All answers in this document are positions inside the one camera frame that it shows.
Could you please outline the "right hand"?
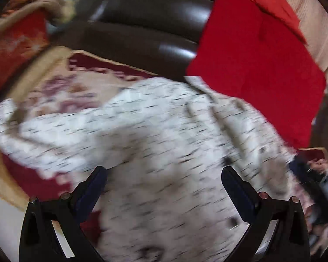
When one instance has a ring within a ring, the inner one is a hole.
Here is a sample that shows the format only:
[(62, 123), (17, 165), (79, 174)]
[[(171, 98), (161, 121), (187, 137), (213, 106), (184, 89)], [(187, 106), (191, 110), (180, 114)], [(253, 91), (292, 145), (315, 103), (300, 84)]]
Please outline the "right hand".
[(307, 162), (310, 169), (319, 174), (328, 176), (328, 160), (327, 159), (313, 159)]

